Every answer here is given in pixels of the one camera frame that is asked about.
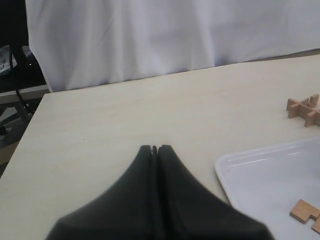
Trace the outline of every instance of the white curtain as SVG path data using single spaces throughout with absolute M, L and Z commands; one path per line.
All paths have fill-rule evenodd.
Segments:
M 52 91 L 320 48 L 319 0 L 26 0 L 26 10 Z

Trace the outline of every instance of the plastic tray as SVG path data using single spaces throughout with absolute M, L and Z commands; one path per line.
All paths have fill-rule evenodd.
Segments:
M 239 211 L 265 223 L 276 240 L 319 240 L 312 219 L 289 216 L 299 199 L 320 208 L 320 137 L 227 154 L 216 174 Z

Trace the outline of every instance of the black cable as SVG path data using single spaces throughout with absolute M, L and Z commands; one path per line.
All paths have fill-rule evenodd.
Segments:
M 10 71 L 12 73 L 12 75 L 14 74 L 14 63 L 13 63 L 13 60 L 12 60 L 12 50 L 11 50 L 11 47 L 9 47 L 9 65 L 10 65 Z M 29 113 L 31 113 L 32 115 L 35 114 L 34 111 L 32 111 L 32 109 L 28 106 L 28 104 L 24 101 L 24 99 L 22 98 L 20 92 L 19 92 L 19 88 L 17 87 L 16 90 L 16 95 L 18 96 L 21 104 L 23 105 L 23 107 L 28 110 Z

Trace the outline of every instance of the white backdrop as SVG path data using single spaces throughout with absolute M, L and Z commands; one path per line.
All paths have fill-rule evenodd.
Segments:
M 26 0 L 26 9 L 53 91 L 320 48 L 318 0 Z

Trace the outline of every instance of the wooden table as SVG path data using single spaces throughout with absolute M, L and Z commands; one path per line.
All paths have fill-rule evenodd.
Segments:
M 46 94 L 0 179 L 0 239 L 43 240 L 99 196 L 140 145 L 172 145 L 213 194 L 223 154 L 318 136 L 287 99 L 320 91 L 320 55 Z

